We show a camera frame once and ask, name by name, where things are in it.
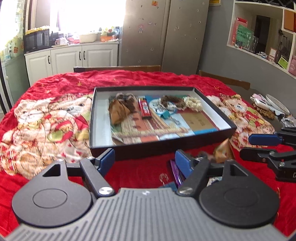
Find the silver screw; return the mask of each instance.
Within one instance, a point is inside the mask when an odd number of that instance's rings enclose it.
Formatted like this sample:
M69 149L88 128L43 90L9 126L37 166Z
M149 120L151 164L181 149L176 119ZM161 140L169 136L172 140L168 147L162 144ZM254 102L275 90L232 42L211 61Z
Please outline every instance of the silver screw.
M183 195L190 195L193 192L193 189L190 187L183 187L180 190L178 190L178 192Z
M110 195L113 192L114 192L114 190L111 187L102 187L99 189L99 193L104 196Z

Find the gray wall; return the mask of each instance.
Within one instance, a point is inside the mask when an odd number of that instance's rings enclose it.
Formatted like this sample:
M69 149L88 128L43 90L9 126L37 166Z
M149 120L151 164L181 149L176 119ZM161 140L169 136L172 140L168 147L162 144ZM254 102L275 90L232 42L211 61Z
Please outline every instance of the gray wall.
M50 23L50 0L37 0L36 5L36 28L49 25Z
M232 0L209 7L198 69L250 82L251 88L274 96L295 115L296 80L269 63L226 46L232 8Z

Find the purple package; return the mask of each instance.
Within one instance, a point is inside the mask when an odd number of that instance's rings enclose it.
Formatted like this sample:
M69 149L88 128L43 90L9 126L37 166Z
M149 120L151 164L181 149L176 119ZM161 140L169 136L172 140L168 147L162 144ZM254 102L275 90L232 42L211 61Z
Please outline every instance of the purple package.
M179 168L177 167L175 160L170 160L170 166L172 168L176 184L178 187L180 187L181 184L183 183L184 178L182 178L181 172L180 172Z

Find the black circular cover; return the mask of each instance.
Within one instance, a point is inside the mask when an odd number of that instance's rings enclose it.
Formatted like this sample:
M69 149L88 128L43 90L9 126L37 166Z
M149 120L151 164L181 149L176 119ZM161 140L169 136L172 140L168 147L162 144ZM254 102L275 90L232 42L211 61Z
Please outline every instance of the black circular cover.
M32 180L13 197L12 209L20 222L30 226L59 227L76 221L91 207L89 191L68 180Z
M279 208L278 196L272 189L244 177L231 177L206 187L200 193L199 202L211 218L236 228L271 223Z

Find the brown pouch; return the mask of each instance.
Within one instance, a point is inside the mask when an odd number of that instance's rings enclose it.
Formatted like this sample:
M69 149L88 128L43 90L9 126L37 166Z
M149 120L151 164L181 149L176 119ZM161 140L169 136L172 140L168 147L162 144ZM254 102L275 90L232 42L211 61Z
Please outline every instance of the brown pouch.
M234 159L234 154L229 139L226 139L218 147L216 147L213 154L217 163L224 163L226 160Z
M124 104L115 99L109 105L109 113L112 124L116 125L122 122L131 113L131 111Z

